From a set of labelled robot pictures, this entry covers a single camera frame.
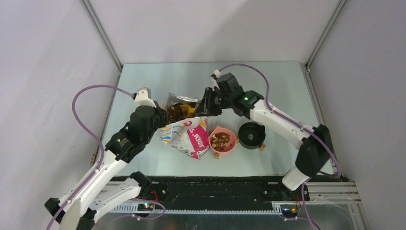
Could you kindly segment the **printed cat food bag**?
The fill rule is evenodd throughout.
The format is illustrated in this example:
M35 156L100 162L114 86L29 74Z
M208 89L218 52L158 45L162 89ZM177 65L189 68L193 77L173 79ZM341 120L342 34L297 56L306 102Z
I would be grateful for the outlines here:
M168 108L177 103L195 106L200 103L200 100L169 93L163 107L168 112ZM160 139L164 144L199 160L210 148L207 119L205 117L191 117L175 123L168 123L160 130Z

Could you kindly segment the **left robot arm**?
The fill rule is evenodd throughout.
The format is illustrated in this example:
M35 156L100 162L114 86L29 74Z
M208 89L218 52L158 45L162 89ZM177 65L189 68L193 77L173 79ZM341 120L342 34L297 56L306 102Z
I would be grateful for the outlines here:
M150 143L154 133L168 124L168 113L158 105L141 105L130 120L107 142L100 157L82 179L61 198L50 198L45 208L54 222L73 224L75 230L90 230L106 213L132 198L147 199L151 180L132 173L118 187L100 195L106 184Z

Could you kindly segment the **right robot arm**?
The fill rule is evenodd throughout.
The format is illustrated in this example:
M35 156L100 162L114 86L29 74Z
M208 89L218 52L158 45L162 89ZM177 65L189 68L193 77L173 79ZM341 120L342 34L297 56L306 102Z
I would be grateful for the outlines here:
M279 196L293 199L298 187L316 176L328 160L334 160L329 129L299 122L269 103L255 91L245 91L231 73L211 75L214 87L207 87L195 111L196 116L218 116L231 109L238 116L260 123L289 141L297 150L295 165L279 186Z

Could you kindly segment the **yellow plastic scoop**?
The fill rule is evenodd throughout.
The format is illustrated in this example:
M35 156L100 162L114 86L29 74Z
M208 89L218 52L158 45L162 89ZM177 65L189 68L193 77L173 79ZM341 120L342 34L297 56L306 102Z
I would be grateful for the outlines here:
M196 104L192 106L191 104L181 104L183 117L191 118L191 117L200 117L200 116L207 116L204 112L203 106L200 104Z

